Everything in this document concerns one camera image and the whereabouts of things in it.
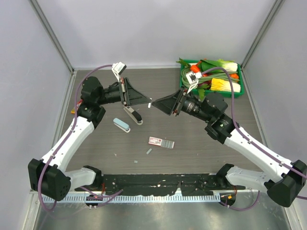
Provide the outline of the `light blue stapler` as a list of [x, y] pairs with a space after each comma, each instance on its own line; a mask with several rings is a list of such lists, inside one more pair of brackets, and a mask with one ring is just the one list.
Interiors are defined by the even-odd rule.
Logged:
[[130, 132], [130, 126], [127, 123], [123, 122], [122, 120], [120, 120], [118, 118], [114, 118], [113, 123], [114, 123], [115, 126], [120, 128], [124, 132], [126, 132], [126, 133]]

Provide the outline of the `red white staple box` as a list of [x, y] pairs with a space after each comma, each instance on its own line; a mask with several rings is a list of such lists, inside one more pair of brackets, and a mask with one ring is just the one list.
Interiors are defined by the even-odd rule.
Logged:
[[173, 149], [175, 142], [170, 141], [170, 140], [166, 140], [166, 139], [161, 139], [161, 138], [149, 137], [148, 144], [159, 146], [159, 147], [162, 147], [162, 148]]

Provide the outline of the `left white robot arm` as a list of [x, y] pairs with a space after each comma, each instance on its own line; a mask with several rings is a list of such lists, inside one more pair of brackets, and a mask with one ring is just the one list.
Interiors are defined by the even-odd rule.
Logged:
[[84, 140], [97, 128], [106, 111], [105, 104], [121, 102], [124, 106], [147, 104], [151, 99], [122, 78], [103, 88], [98, 78], [91, 76], [82, 82], [82, 103], [64, 135], [40, 160], [28, 164], [31, 188], [41, 196], [61, 201], [69, 191], [86, 186], [97, 191], [102, 185], [101, 170], [84, 166], [67, 172], [67, 166]]

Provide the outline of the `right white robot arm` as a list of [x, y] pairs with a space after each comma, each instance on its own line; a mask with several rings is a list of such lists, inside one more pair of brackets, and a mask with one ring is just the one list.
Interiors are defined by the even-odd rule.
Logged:
[[283, 207], [290, 207], [305, 186], [307, 165], [301, 160], [291, 161], [254, 139], [225, 113], [228, 105], [220, 93], [209, 93], [200, 102], [180, 88], [174, 94], [155, 100], [152, 106], [167, 115], [184, 112], [206, 122], [205, 131], [212, 139], [241, 153], [261, 169], [256, 172], [225, 164], [217, 173], [220, 188], [244, 186], [266, 193]]

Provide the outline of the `green leafy herb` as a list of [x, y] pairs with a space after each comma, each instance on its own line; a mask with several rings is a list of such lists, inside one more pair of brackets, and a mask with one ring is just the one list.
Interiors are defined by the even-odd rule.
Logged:
[[203, 102], [203, 100], [205, 99], [206, 89], [204, 89], [204, 88], [197, 88], [197, 91], [198, 91], [198, 95], [199, 95], [199, 100], [201, 102]]

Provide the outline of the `orange carrot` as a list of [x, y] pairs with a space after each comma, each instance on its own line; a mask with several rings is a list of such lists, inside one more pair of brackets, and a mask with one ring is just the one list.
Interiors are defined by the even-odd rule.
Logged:
[[201, 69], [197, 65], [191, 65], [190, 70], [192, 71], [193, 75], [198, 79], [201, 77], [209, 76], [208, 74], [202, 74]]

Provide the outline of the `green long beans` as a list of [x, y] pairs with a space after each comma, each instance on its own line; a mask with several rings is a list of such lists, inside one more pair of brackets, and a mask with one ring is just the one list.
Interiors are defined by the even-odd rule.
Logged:
[[[184, 68], [180, 73], [182, 84], [186, 86], [187, 88], [189, 87], [189, 82], [186, 78], [186, 73], [188, 73], [189, 71], [190, 71], [189, 68]], [[203, 77], [199, 79], [199, 83], [196, 89], [209, 90], [211, 88], [213, 78], [228, 81], [228, 77], [226, 76], [224, 72], [207, 73], [207, 74], [204, 74]], [[236, 72], [230, 74], [230, 78], [232, 82], [239, 83], [239, 76]]]

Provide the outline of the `green plastic tray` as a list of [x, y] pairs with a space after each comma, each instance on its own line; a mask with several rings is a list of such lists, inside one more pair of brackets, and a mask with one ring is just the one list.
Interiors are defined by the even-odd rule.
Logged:
[[244, 93], [244, 86], [241, 76], [241, 67], [234, 61], [229, 60], [187, 60], [179, 59], [180, 64], [180, 86], [188, 88], [190, 83], [186, 74], [190, 71], [201, 73], [198, 84], [191, 90], [191, 93], [203, 99], [210, 92], [219, 92], [224, 97], [239, 97]]

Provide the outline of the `yellow white cabbage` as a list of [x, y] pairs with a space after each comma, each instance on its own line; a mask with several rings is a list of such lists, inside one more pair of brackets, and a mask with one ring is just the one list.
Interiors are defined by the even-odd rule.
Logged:
[[211, 81], [211, 91], [231, 92], [231, 87], [233, 87], [234, 92], [241, 91], [241, 86], [238, 83], [216, 78]]

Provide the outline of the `candy snack bag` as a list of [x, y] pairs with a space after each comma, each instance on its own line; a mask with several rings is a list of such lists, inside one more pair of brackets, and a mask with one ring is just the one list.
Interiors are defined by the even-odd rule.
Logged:
[[79, 109], [82, 102], [83, 102], [82, 100], [77, 102], [77, 104], [72, 108], [71, 114], [75, 114], [75, 112]]

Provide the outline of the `white green bok choy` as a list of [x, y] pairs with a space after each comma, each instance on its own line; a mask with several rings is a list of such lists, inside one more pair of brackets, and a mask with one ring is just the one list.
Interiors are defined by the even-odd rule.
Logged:
[[215, 67], [221, 67], [224, 68], [227, 72], [237, 72], [238, 64], [233, 61], [227, 61], [227, 60], [208, 60], [208, 59], [202, 59], [200, 62], [200, 69], [202, 72], [215, 68]]

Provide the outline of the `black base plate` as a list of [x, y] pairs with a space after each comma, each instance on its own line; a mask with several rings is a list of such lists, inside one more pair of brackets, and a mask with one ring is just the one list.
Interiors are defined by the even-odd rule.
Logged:
[[244, 190], [244, 186], [231, 185], [220, 176], [208, 173], [188, 174], [105, 174], [91, 191], [112, 195], [123, 190], [122, 196], [173, 196], [179, 188], [183, 196], [212, 195], [218, 190]]

